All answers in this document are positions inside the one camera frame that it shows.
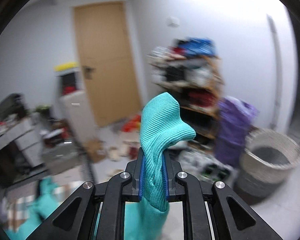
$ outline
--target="teal towel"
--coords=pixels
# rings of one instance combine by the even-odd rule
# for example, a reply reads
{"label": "teal towel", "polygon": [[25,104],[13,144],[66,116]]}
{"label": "teal towel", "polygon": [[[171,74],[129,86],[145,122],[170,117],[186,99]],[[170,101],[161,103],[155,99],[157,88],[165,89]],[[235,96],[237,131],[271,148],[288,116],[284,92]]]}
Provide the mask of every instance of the teal towel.
{"label": "teal towel", "polygon": [[40,196],[34,202],[34,208],[44,219],[52,214],[58,207],[58,202],[54,195],[53,190],[58,187],[56,183],[52,182],[52,178],[48,177],[40,183]]}
{"label": "teal towel", "polygon": [[52,195],[52,191],[57,186],[57,184],[52,182],[51,177],[41,181],[41,195],[29,206],[29,218],[19,227],[17,232],[12,230],[6,231],[11,240],[25,240],[41,224],[39,214],[46,219],[56,210],[58,202]]}
{"label": "teal towel", "polygon": [[17,232],[7,230],[6,234],[11,240],[25,240],[40,224],[41,220],[33,206],[28,208],[29,218],[19,227]]}
{"label": "teal towel", "polygon": [[168,206],[162,181],[162,152],[194,137],[195,131],[181,120],[179,103],[169,93],[156,96],[143,109],[140,143],[146,166],[144,197],[160,211]]}
{"label": "teal towel", "polygon": [[145,155],[145,190],[142,201],[126,205],[124,238],[155,240],[169,212],[162,180],[162,152],[195,131],[180,118],[178,102],[168,93],[153,98],[143,109],[140,142]]}

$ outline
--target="blue gripper pad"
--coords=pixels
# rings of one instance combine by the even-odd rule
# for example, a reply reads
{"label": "blue gripper pad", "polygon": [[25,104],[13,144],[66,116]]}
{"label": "blue gripper pad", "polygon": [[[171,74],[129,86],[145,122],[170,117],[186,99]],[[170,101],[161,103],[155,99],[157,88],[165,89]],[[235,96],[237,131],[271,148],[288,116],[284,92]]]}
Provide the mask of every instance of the blue gripper pad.
{"label": "blue gripper pad", "polygon": [[164,190],[166,192],[166,200],[168,201],[168,197],[169,197],[168,175],[167,175],[166,162],[164,160],[163,154],[162,154],[162,182],[163,182],[163,187],[165,188]]}
{"label": "blue gripper pad", "polygon": [[139,200],[141,201],[144,191],[145,185],[145,156],[142,157],[141,171],[139,177]]}
{"label": "blue gripper pad", "polygon": [[[144,192],[144,185],[145,185],[145,157],[142,157],[142,164],[141,164],[141,172],[140,172],[140,178],[139,178],[139,200],[141,201],[143,192]],[[168,176],[167,176],[167,169],[166,169],[166,162],[164,160],[164,156],[162,154],[162,182],[163,187],[165,188],[166,193],[166,200],[168,200],[169,197],[169,190],[168,190]]]}

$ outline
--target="wooden door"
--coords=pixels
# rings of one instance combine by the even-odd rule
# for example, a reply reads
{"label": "wooden door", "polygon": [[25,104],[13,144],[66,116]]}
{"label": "wooden door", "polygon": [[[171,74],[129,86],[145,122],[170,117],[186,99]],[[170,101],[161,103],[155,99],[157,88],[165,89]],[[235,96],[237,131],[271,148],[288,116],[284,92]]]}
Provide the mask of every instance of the wooden door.
{"label": "wooden door", "polygon": [[82,76],[97,125],[141,109],[123,2],[74,8]]}

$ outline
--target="teal cloth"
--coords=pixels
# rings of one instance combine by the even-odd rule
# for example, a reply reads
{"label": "teal cloth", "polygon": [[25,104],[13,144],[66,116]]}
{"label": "teal cloth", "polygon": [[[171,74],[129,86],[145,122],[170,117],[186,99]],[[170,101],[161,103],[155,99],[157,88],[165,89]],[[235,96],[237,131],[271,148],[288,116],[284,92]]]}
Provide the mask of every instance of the teal cloth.
{"label": "teal cloth", "polygon": [[45,178],[40,183],[40,196],[28,207],[29,218],[19,227],[17,232],[7,230],[6,234],[11,240],[25,240],[40,224],[41,219],[47,218],[58,207],[58,202],[52,191],[58,185],[52,182],[51,177]]}
{"label": "teal cloth", "polygon": [[58,207],[58,202],[52,194],[56,187],[58,185],[52,182],[51,177],[43,179],[40,183],[40,196],[34,202],[34,208],[44,219]]}
{"label": "teal cloth", "polygon": [[169,212],[162,180],[162,152],[195,131],[180,118],[178,102],[168,93],[153,98],[142,111],[140,142],[145,155],[145,190],[139,203],[126,204],[124,239],[155,240]]}
{"label": "teal cloth", "polygon": [[41,219],[33,206],[28,208],[29,218],[19,227],[17,232],[7,230],[6,234],[11,240],[25,240],[40,224]]}

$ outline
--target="shelf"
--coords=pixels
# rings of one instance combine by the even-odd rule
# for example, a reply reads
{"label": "shelf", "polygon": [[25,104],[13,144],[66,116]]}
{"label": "shelf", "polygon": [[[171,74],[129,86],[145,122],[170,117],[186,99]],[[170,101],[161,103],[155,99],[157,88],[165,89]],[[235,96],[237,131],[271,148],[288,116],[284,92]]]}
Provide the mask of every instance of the shelf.
{"label": "shelf", "polygon": [[194,108],[187,107],[187,106],[180,106],[180,108],[187,109],[187,110],[190,110],[190,111],[194,111],[194,112],[197,112],[197,113],[200,113],[200,114],[205,114],[205,115],[211,116],[215,119],[218,119],[218,116],[217,116],[218,109],[216,107],[214,107],[212,111],[203,111],[203,110],[198,110],[198,109],[194,109]]}
{"label": "shelf", "polygon": [[189,124],[197,134],[200,134],[208,139],[211,139],[211,140],[214,140],[216,137],[211,133],[211,131],[205,131],[203,129],[201,129],[199,126],[197,125],[194,125],[193,123],[191,122],[187,122],[187,121],[184,121],[185,123]]}
{"label": "shelf", "polygon": [[[172,59],[172,60],[162,60],[162,62],[160,62],[160,64],[169,64],[171,62],[180,62],[180,61],[187,61],[187,60],[192,60],[192,59],[200,59],[200,58],[204,58],[205,60],[208,61],[208,63],[211,63],[212,60],[217,59],[217,60],[221,60],[220,57],[218,56],[205,56],[205,55],[201,55],[201,56],[197,56],[197,57],[193,57],[193,58],[176,58],[176,59]],[[149,65],[154,66],[154,67],[161,67],[158,66],[156,63],[149,63]]]}
{"label": "shelf", "polygon": [[180,81],[161,81],[159,83],[154,83],[154,84],[161,86],[163,88],[166,88],[166,89],[197,88],[197,89],[206,89],[209,91],[213,91],[213,90],[215,90],[215,88],[212,85],[213,83],[214,83],[214,81],[210,80],[206,86],[197,86],[197,85],[193,85],[187,81],[180,80]]}
{"label": "shelf", "polygon": [[157,68],[163,68],[163,69],[167,68],[167,66],[159,66],[159,65],[155,65],[155,64],[151,64],[151,63],[148,63],[148,64],[153,66],[153,67],[157,67]]}
{"label": "shelf", "polygon": [[213,149],[207,150],[204,147],[200,146],[199,143],[192,143],[191,141],[189,141],[188,146],[191,148],[195,148],[197,150],[203,151],[205,154],[213,155]]}

